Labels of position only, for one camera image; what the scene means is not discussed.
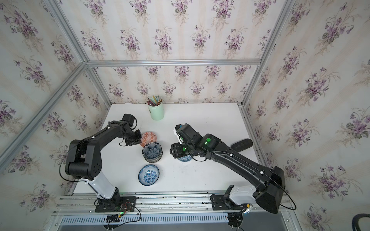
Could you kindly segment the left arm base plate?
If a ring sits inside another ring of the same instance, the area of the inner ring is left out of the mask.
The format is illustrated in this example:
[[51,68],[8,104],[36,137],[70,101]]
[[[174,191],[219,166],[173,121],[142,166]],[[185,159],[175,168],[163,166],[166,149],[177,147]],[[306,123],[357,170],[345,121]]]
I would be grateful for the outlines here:
[[97,198],[94,202],[95,213],[133,212],[136,200],[135,196],[121,197],[117,202]]

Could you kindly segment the green triangle patterned bowl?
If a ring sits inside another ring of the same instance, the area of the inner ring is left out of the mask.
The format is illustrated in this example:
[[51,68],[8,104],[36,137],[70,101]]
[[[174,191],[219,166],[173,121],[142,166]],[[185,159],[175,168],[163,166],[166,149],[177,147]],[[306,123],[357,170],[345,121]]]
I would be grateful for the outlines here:
[[162,158],[162,156],[158,156],[156,158],[147,158],[147,157],[144,157],[145,161],[147,161],[148,163],[156,163],[158,161],[160,161]]

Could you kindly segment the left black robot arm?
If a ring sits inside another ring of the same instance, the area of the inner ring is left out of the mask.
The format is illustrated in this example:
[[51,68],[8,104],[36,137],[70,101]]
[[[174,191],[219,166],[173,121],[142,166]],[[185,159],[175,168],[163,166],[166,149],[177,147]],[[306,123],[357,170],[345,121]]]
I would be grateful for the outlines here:
[[73,140],[66,154],[65,173],[78,182],[85,182],[102,200],[119,200],[119,190],[102,172],[102,149],[116,138],[122,139],[123,147],[141,143],[141,132],[136,129],[137,119],[129,115],[114,120],[96,134],[82,140]]

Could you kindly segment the black petal patterned bowl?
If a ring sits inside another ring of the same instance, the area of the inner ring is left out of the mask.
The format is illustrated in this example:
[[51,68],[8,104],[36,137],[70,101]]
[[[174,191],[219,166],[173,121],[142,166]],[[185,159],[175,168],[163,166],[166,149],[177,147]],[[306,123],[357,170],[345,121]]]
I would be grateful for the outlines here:
[[143,156],[147,159],[155,159],[162,153],[162,147],[157,142],[150,142],[143,147]]

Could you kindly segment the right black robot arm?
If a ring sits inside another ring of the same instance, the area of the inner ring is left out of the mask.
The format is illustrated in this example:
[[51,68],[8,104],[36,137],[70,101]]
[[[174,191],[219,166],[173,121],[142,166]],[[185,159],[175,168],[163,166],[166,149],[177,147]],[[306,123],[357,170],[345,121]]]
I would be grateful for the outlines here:
[[211,134],[182,138],[171,145],[170,154],[176,159],[184,156],[205,157],[228,167],[256,188],[252,197],[257,205],[267,212],[278,213],[285,191],[284,171],[278,166],[269,168],[260,165]]

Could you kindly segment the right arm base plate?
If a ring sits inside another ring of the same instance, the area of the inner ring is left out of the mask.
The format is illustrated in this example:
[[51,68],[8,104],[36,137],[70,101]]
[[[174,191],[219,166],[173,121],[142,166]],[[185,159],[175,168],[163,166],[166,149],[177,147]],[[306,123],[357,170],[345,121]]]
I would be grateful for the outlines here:
[[246,211],[250,204],[241,204],[237,205],[231,199],[231,190],[234,188],[234,185],[230,185],[226,192],[223,195],[220,194],[212,194],[210,196],[210,200],[212,203],[212,210],[220,211],[220,210],[240,210],[242,212]]

